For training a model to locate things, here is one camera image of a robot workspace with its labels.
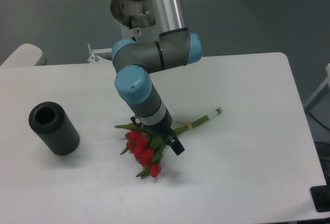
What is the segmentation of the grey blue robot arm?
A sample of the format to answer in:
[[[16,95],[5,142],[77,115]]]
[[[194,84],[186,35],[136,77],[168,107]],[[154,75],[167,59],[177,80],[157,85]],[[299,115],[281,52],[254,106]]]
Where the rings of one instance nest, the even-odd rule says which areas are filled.
[[[198,62],[201,40],[188,30],[181,0],[112,0],[111,12],[123,38],[110,49],[89,49],[89,60],[112,61],[114,84],[134,112],[132,122],[160,135],[179,155],[184,147],[150,74]]]

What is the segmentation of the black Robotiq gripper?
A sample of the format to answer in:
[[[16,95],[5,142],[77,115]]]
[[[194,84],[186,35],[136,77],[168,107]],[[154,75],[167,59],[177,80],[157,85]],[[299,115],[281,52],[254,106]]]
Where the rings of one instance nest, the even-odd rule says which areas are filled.
[[[173,152],[179,156],[185,148],[178,139],[177,135],[171,129],[172,116],[167,109],[158,110],[149,117],[132,116],[130,118],[132,125],[138,129],[144,128],[152,135],[160,135]]]

